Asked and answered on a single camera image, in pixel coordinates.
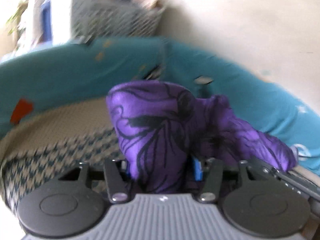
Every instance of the purple floral pattern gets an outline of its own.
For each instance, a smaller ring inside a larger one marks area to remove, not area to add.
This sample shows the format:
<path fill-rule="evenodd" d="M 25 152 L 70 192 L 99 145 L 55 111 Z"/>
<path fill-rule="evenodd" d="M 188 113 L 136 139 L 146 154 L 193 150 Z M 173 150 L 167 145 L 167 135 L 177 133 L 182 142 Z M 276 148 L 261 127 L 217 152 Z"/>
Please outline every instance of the purple floral pattern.
<path fill-rule="evenodd" d="M 176 84 L 135 81 L 114 87 L 107 105 L 130 173 L 147 193 L 196 187 L 190 155 L 228 165 L 254 155 L 284 171 L 296 164 L 279 139 L 237 118 L 225 96 L 197 99 Z"/>

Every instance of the ribbed gray surface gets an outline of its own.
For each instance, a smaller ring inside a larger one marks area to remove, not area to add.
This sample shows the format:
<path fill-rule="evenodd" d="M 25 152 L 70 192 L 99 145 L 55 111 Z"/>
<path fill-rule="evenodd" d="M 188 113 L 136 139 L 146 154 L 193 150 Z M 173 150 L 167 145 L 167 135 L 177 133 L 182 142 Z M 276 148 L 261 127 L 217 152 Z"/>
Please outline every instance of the ribbed gray surface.
<path fill-rule="evenodd" d="M 24 240 L 42 240 L 26 236 Z M 200 204 L 189 194 L 137 195 L 114 205 L 95 228 L 68 240 L 253 240 L 232 227 L 214 205 Z M 281 238 L 302 240 L 300 234 Z"/>

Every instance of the teal fabric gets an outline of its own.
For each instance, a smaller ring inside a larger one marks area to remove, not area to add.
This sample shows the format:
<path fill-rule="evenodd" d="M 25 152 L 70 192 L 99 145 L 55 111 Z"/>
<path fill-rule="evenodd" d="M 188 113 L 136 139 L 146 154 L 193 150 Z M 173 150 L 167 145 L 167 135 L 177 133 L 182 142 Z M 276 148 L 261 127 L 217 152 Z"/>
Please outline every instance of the teal fabric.
<path fill-rule="evenodd" d="M 163 63 L 162 39 L 100 39 L 90 46 L 65 44 L 0 64 L 0 138 L 11 128 L 20 98 L 34 103 L 32 115 L 87 98 L 145 76 Z"/>
<path fill-rule="evenodd" d="M 193 93 L 198 76 L 209 76 L 212 94 L 229 97 L 235 114 L 255 129 L 268 132 L 288 146 L 298 147 L 300 165 L 320 175 L 320 117 L 280 86 L 267 83 L 241 68 L 202 50 L 171 43 L 165 79 L 179 83 Z"/>
<path fill-rule="evenodd" d="M 32 115 L 46 109 L 106 95 L 116 84 L 140 79 L 156 65 L 163 79 L 197 95 L 198 76 L 210 76 L 212 94 L 229 97 L 236 115 L 287 145 L 302 145 L 300 165 L 320 175 L 320 117 L 273 83 L 237 64 L 163 38 L 98 39 L 90 46 L 65 44 L 0 64 L 0 137 L 11 128 L 20 98 L 34 103 Z"/>

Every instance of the screw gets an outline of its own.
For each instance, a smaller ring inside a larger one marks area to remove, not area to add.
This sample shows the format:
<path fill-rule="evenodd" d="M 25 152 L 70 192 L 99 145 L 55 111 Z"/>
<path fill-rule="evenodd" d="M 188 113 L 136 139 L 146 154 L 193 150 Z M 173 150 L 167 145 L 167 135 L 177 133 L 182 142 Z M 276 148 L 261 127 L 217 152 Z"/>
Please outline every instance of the screw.
<path fill-rule="evenodd" d="M 126 171 L 127 170 L 127 162 L 126 161 L 122 161 L 121 162 L 121 170 L 122 171 Z"/>
<path fill-rule="evenodd" d="M 127 199 L 128 199 L 128 195 L 123 192 L 114 193 L 112 195 L 112 200 L 114 202 L 123 202 L 123 201 L 126 201 Z"/>
<path fill-rule="evenodd" d="M 213 79 L 211 77 L 205 77 L 205 76 L 200 76 L 200 77 L 197 77 L 194 82 L 197 84 L 197 85 L 207 85 L 207 84 L 210 84 L 211 82 L 213 81 Z"/>
<path fill-rule="evenodd" d="M 211 202 L 211 201 L 214 201 L 215 199 L 216 199 L 216 195 L 213 194 L 212 192 L 205 192 L 200 195 L 201 201 Z"/>
<path fill-rule="evenodd" d="M 207 159 L 207 162 L 212 163 L 215 160 L 215 158 L 209 158 Z"/>

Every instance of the white wall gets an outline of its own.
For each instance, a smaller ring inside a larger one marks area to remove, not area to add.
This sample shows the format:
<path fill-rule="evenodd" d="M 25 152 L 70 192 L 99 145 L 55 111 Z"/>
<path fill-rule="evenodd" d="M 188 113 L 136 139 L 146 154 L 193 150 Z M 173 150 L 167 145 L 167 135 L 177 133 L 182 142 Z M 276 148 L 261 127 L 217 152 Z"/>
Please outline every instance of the white wall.
<path fill-rule="evenodd" d="M 320 0 L 172 0 L 159 33 L 234 60 L 320 113 Z"/>
<path fill-rule="evenodd" d="M 10 53 L 14 49 L 12 35 L 8 35 L 9 28 L 6 25 L 0 25 L 0 59 L 3 55 Z"/>

